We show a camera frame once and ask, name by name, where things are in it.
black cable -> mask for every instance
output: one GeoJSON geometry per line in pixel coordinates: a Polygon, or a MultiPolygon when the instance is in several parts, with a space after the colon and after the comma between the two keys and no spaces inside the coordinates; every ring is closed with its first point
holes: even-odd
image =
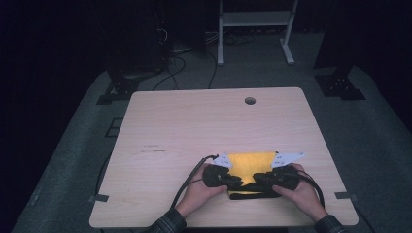
{"type": "Polygon", "coordinates": [[[223,42],[226,46],[232,46],[232,47],[240,47],[246,44],[249,44],[255,40],[254,35],[227,35],[224,37],[223,42]]]}
{"type": "Polygon", "coordinates": [[[107,166],[107,163],[109,162],[110,157],[112,156],[113,151],[110,152],[109,156],[104,160],[102,167],[100,168],[99,175],[97,177],[97,183],[96,183],[96,188],[94,190],[94,193],[97,195],[99,193],[99,185],[100,185],[100,180],[103,174],[104,168],[107,166]]]}
{"type": "Polygon", "coordinates": [[[302,170],[297,170],[297,172],[303,173],[304,175],[306,175],[308,178],[310,178],[312,181],[315,181],[308,173],[306,173],[305,171],[302,170]]]}
{"type": "Polygon", "coordinates": [[[372,224],[370,224],[370,222],[367,220],[366,216],[361,212],[361,210],[357,208],[355,205],[354,205],[354,208],[355,208],[355,211],[358,213],[358,215],[360,215],[360,217],[364,220],[366,225],[369,227],[370,231],[372,233],[375,233],[375,229],[373,228],[372,224]]]}
{"type": "Polygon", "coordinates": [[[210,53],[210,52],[207,52],[207,53],[209,53],[209,55],[212,56],[213,61],[215,62],[215,70],[213,71],[212,79],[210,79],[209,85],[207,86],[207,88],[210,89],[210,86],[212,85],[212,81],[216,76],[216,71],[218,70],[218,61],[216,60],[216,57],[212,53],[210,53]]]}
{"type": "Polygon", "coordinates": [[[325,207],[324,194],[322,193],[321,188],[318,186],[318,184],[313,179],[310,179],[310,178],[305,177],[305,176],[300,175],[300,174],[293,174],[293,173],[283,173],[282,175],[287,176],[287,177],[299,178],[299,179],[304,180],[305,182],[311,184],[315,188],[316,192],[318,193],[319,202],[321,203],[321,205],[323,207],[325,207]]]}
{"type": "Polygon", "coordinates": [[[166,71],[167,71],[167,73],[169,73],[169,75],[170,75],[171,78],[173,79],[173,82],[175,83],[175,88],[174,88],[174,89],[179,89],[179,88],[178,88],[178,82],[177,82],[176,79],[175,79],[175,75],[170,72],[169,66],[166,67],[166,71]]]}
{"type": "Polygon", "coordinates": [[[199,179],[199,180],[196,180],[196,181],[192,181],[191,183],[188,184],[188,186],[191,185],[192,183],[196,183],[196,182],[200,182],[200,181],[203,181],[203,179],[199,179]]]}
{"type": "Polygon", "coordinates": [[[154,86],[154,88],[153,88],[152,90],[156,90],[157,87],[160,86],[160,85],[161,85],[163,82],[165,82],[166,80],[168,80],[168,79],[170,79],[170,78],[172,78],[172,77],[173,77],[173,79],[174,79],[174,76],[175,76],[175,75],[181,73],[181,72],[185,69],[185,67],[186,67],[186,62],[185,62],[185,60],[184,60],[183,58],[181,58],[181,57],[178,57],[178,56],[176,56],[175,58],[177,58],[177,59],[179,59],[179,60],[181,60],[181,61],[183,62],[182,68],[181,68],[180,70],[178,70],[176,73],[174,73],[174,74],[172,74],[172,75],[164,78],[163,80],[161,80],[159,83],[157,83],[157,84],[154,86]]]}
{"type": "Polygon", "coordinates": [[[190,184],[190,181],[193,178],[194,174],[196,174],[196,172],[203,165],[203,163],[205,163],[206,160],[208,160],[209,158],[215,159],[217,157],[219,157],[219,156],[218,155],[209,155],[209,156],[206,156],[206,157],[202,158],[199,161],[199,163],[197,163],[197,165],[193,168],[193,170],[190,172],[189,176],[186,178],[186,180],[184,181],[184,183],[182,184],[182,186],[179,188],[178,192],[176,193],[175,199],[173,200],[173,203],[170,206],[170,209],[176,207],[176,204],[177,204],[177,202],[179,200],[179,197],[181,196],[183,190],[185,190],[185,188],[190,184]]]}

metal stand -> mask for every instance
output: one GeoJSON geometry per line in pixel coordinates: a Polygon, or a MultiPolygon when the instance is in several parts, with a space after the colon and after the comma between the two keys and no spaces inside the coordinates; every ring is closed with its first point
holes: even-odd
{"type": "Polygon", "coordinates": [[[131,95],[137,91],[140,81],[154,77],[158,75],[161,70],[153,71],[150,73],[133,73],[131,72],[132,79],[128,79],[120,67],[120,63],[115,59],[114,56],[108,55],[106,57],[106,68],[107,73],[110,76],[111,82],[107,87],[105,93],[100,95],[97,105],[110,105],[112,101],[120,100],[130,100],[131,95]]]}
{"type": "Polygon", "coordinates": [[[318,75],[315,79],[325,97],[340,97],[342,100],[364,100],[361,91],[348,79],[352,64],[341,65],[332,75],[318,75]]]}
{"type": "Polygon", "coordinates": [[[218,43],[218,65],[224,65],[223,54],[223,28],[226,26],[273,26],[286,25],[287,30],[285,38],[280,40],[282,50],[289,65],[294,65],[291,50],[288,42],[291,35],[294,16],[296,13],[298,0],[293,1],[293,6],[290,11],[279,12],[223,12],[223,0],[219,6],[219,43],[218,43]]]}

yellow fabric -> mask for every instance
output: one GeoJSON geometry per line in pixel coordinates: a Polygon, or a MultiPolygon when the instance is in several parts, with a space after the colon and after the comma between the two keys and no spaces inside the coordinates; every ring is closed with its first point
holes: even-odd
{"type": "Polygon", "coordinates": [[[242,186],[254,183],[254,173],[266,173],[272,171],[270,164],[275,158],[276,152],[249,152],[230,153],[227,156],[233,167],[229,169],[231,176],[240,177],[242,186]]]}
{"type": "Polygon", "coordinates": [[[236,193],[239,193],[239,194],[243,194],[243,195],[248,195],[248,194],[256,194],[257,192],[247,192],[247,191],[228,191],[227,192],[229,195],[231,195],[231,194],[236,194],[236,193]]]}

table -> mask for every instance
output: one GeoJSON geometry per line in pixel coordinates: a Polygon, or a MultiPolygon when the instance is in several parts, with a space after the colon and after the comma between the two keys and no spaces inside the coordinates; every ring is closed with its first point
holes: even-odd
{"type": "Polygon", "coordinates": [[[224,65],[223,28],[227,26],[273,26],[286,25],[285,37],[280,39],[282,50],[289,65],[294,65],[294,59],[289,49],[289,37],[292,32],[294,16],[298,0],[293,0],[290,11],[271,12],[224,12],[223,0],[219,8],[219,41],[218,65],[224,65]]]}
{"type": "MultiPolygon", "coordinates": [[[[168,211],[197,162],[209,154],[300,152],[298,163],[324,192],[326,210],[342,224],[358,216],[326,142],[297,87],[136,92],[101,184],[89,223],[93,227],[145,227],[168,211]],[[245,99],[254,98],[255,104],[245,99]]],[[[187,219],[188,227],[312,225],[287,199],[210,200],[187,219]]]]}

sleeve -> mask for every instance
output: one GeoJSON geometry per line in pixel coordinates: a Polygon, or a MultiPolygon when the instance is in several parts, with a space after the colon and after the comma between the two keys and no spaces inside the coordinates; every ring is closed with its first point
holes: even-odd
{"type": "Polygon", "coordinates": [[[186,228],[186,221],[175,209],[170,209],[144,232],[146,233],[178,233],[186,228]]]}
{"type": "Polygon", "coordinates": [[[335,216],[325,216],[315,224],[318,233],[348,233],[348,230],[336,219],[335,216]]]}

